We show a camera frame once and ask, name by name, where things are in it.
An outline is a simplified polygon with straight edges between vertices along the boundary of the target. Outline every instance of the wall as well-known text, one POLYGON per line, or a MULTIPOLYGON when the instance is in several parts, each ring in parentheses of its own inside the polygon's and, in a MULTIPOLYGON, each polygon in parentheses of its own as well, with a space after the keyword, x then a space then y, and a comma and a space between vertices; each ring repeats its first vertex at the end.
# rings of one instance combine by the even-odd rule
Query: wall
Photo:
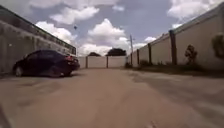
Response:
POLYGON ((105 68, 106 65, 106 57, 88 57, 88 68, 105 68))
POLYGON ((12 71, 25 55, 39 49, 68 52, 69 49, 0 21, 0 74, 12 71))
POLYGON ((153 64, 158 64, 160 62, 166 64, 172 62, 171 42, 168 34, 153 42, 151 46, 153 64))
POLYGON ((139 49, 139 59, 141 60, 146 60, 149 62, 149 48, 148 45, 142 47, 139 49))
POLYGON ((119 56, 119 57, 110 56, 108 58, 107 57, 78 57, 78 60, 79 60, 81 69, 83 68, 90 68, 90 69, 91 68, 123 68, 126 62, 126 56, 119 56))
POLYGON ((121 68, 124 67, 126 62, 125 56, 108 57, 108 67, 109 68, 121 68))
POLYGON ((137 51, 132 53, 132 66, 138 67, 137 51))
MULTIPOLYGON (((219 33, 224 33, 224 3, 150 42, 152 63, 186 64, 185 52, 187 47, 192 45, 198 53, 197 64, 208 70, 224 69, 224 61, 215 56, 212 48, 212 38, 219 33)), ((147 46, 139 49, 140 60, 148 60, 147 50, 147 46)), ((136 53, 133 53, 134 67, 138 66, 136 53)))
POLYGON ((86 68, 86 57, 78 57, 80 68, 86 68))
POLYGON ((57 37, 49 34, 43 29, 35 26, 31 22, 22 18, 21 16, 15 14, 14 12, 6 9, 5 7, 0 5, 0 20, 6 22, 16 28, 22 29, 26 32, 32 33, 33 35, 40 36, 46 40, 59 44, 63 47, 69 49, 69 52, 76 54, 76 48, 66 42, 58 39, 57 37))
POLYGON ((212 48, 212 38, 222 32, 221 15, 210 12, 198 25, 189 25, 182 30, 176 30, 178 64, 185 64, 185 51, 188 45, 194 46, 198 52, 197 63, 206 69, 224 69, 224 62, 215 57, 212 48))

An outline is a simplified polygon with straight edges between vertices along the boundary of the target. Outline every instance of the tree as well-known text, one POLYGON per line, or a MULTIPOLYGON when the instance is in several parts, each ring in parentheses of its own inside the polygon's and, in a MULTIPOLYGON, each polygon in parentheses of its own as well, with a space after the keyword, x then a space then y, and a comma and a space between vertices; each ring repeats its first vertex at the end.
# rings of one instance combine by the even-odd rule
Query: tree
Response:
POLYGON ((126 56, 126 51, 120 48, 111 49, 106 56, 126 56))
POLYGON ((91 52, 88 56, 100 56, 100 54, 95 53, 95 52, 91 52))
POLYGON ((187 65, 195 65, 197 55, 198 52, 195 50, 194 46, 188 45, 187 50, 185 51, 185 56, 188 59, 187 65))
POLYGON ((224 60, 224 35, 218 34, 212 39, 212 46, 217 58, 224 60))

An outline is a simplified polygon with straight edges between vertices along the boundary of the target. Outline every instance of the car door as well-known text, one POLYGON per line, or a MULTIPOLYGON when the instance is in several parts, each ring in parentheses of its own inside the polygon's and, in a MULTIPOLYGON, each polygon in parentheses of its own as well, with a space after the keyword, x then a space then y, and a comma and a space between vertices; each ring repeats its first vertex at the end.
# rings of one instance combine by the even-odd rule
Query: car door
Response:
POLYGON ((40 68, 39 62, 39 53, 40 51, 31 53, 26 58, 26 67, 25 70, 29 75, 37 75, 40 68))
POLYGON ((40 53, 40 71, 48 71, 54 65, 54 54, 51 51, 43 50, 40 53))

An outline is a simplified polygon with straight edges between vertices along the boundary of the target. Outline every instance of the road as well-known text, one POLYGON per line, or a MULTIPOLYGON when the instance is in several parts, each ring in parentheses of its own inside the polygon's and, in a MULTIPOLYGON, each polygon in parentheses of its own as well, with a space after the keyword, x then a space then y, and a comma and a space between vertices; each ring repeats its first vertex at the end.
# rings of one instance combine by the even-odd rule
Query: road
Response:
POLYGON ((223 128, 223 97, 221 78, 112 69, 11 77, 0 80, 0 126, 223 128))

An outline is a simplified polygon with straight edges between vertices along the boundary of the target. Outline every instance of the taillight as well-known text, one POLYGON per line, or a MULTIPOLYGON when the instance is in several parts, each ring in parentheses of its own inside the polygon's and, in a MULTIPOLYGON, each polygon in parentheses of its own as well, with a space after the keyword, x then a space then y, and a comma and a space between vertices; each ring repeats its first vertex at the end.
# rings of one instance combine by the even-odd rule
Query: taillight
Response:
POLYGON ((71 56, 66 56, 65 59, 68 61, 73 61, 73 58, 71 56))

